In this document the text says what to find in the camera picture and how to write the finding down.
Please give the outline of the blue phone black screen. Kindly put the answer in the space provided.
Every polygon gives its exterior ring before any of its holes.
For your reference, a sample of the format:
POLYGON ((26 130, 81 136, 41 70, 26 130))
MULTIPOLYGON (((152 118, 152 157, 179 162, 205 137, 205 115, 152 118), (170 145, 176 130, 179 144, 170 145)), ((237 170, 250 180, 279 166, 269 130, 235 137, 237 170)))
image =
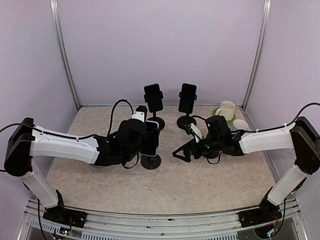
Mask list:
POLYGON ((155 113, 162 111, 164 98, 163 92, 160 90, 160 85, 158 83, 153 83, 146 85, 144 88, 144 101, 148 105, 150 113, 155 113))

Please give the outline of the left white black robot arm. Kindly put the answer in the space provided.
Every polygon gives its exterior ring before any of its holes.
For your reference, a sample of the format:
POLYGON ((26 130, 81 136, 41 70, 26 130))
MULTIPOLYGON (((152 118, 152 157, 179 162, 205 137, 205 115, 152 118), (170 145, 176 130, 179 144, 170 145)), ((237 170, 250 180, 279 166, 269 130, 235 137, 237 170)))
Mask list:
POLYGON ((159 146, 160 129, 155 121, 128 119, 117 131, 100 136, 77 136, 49 131, 34 125, 33 118, 14 124, 16 130, 8 140, 4 170, 18 177, 38 198, 45 210, 63 223, 70 218, 58 190, 47 182, 33 157, 71 159, 98 167, 126 166, 135 156, 154 157, 159 146))

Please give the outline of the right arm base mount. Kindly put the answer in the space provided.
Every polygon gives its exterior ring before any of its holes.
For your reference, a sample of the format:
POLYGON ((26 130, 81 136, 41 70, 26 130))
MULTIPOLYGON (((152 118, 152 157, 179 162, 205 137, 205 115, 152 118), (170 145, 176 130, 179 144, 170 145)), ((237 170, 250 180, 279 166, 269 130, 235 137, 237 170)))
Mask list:
POLYGON ((280 210, 276 210, 271 214, 265 215, 260 208, 240 211, 238 213, 239 221, 242 228, 260 225, 268 222, 281 219, 282 213, 280 210))

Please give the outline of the black pole phone stand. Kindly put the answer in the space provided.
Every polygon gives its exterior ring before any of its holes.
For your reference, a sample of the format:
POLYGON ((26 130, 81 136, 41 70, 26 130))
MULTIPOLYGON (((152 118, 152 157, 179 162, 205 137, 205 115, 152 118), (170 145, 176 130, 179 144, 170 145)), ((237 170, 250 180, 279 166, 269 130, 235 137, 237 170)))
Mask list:
POLYGON ((177 119, 176 123, 177 123, 177 126, 182 130, 185 130, 186 129, 186 125, 188 125, 188 124, 191 124, 191 123, 197 124, 196 120, 193 119, 190 116, 190 114, 188 114, 188 113, 184 113, 183 116, 180 116, 177 119))
POLYGON ((157 112, 160 112, 164 109, 163 106, 163 92, 160 90, 159 94, 154 94, 154 95, 147 95, 145 94, 144 96, 144 101, 147 103, 148 110, 150 113, 152 113, 152 117, 148 118, 148 121, 155 121, 159 125, 159 130, 163 130, 165 127, 165 121, 157 116, 157 112))

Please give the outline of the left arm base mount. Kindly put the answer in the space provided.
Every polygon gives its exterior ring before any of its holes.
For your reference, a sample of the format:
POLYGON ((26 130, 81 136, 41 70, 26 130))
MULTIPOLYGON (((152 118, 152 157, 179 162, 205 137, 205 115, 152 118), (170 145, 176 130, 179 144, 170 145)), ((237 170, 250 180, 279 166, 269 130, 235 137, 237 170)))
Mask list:
POLYGON ((84 211, 55 206, 52 208, 46 208, 43 218, 54 223, 83 229, 87 219, 87 213, 84 211))

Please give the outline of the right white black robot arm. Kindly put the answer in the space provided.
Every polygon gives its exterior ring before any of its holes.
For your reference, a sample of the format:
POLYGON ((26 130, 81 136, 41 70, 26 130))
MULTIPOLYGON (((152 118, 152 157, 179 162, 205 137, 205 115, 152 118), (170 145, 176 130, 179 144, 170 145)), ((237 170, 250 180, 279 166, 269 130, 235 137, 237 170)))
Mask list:
POLYGON ((206 138, 194 124, 187 127, 186 132, 194 138, 175 150, 173 157, 189 163, 191 157, 197 160, 200 157, 214 159, 220 154, 239 157, 260 151, 295 151, 294 164, 268 191, 255 212, 260 222, 268 221, 285 198, 320 168, 320 136, 303 116, 288 125, 256 131, 231 131, 226 119, 219 115, 207 118, 205 124, 206 138))

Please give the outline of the teal phone black screen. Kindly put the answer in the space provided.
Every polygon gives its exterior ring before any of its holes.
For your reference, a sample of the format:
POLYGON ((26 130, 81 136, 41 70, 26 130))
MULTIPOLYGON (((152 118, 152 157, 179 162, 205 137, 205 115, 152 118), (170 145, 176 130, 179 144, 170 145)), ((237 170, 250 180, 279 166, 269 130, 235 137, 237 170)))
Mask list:
POLYGON ((197 100, 197 86, 189 83, 183 83, 179 93, 178 111, 185 114, 193 112, 194 103, 197 100))

